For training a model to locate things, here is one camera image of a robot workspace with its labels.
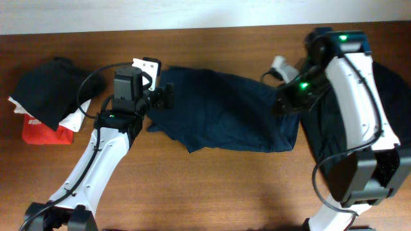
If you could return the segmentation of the navy blue shirt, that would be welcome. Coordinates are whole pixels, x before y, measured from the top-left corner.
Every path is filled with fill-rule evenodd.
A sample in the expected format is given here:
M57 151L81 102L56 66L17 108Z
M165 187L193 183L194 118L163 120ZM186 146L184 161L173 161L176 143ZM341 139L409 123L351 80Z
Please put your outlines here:
M159 85L168 83L174 85L174 106L152 110L148 132L164 132L190 153L202 148L293 150L300 117L273 114L275 88L234 74L188 67L163 71Z

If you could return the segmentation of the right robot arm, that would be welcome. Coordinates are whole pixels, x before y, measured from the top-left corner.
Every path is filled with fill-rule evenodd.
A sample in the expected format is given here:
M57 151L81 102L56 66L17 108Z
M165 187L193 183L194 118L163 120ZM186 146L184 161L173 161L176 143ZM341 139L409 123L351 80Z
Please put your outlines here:
M304 230L352 230L355 219L393 197L410 174L410 94L372 59L366 34L315 28L300 67L276 56L276 115L299 114L329 191Z

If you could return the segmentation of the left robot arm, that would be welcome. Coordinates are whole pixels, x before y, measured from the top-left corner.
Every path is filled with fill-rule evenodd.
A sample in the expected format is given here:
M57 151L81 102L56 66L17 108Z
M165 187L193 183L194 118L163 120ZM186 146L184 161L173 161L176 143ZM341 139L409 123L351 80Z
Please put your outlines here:
M33 202L21 230L97 230L96 210L107 183L143 127L145 115L174 104L173 85L156 87L160 62L114 64L114 93L93 116L94 129L83 155L47 203Z

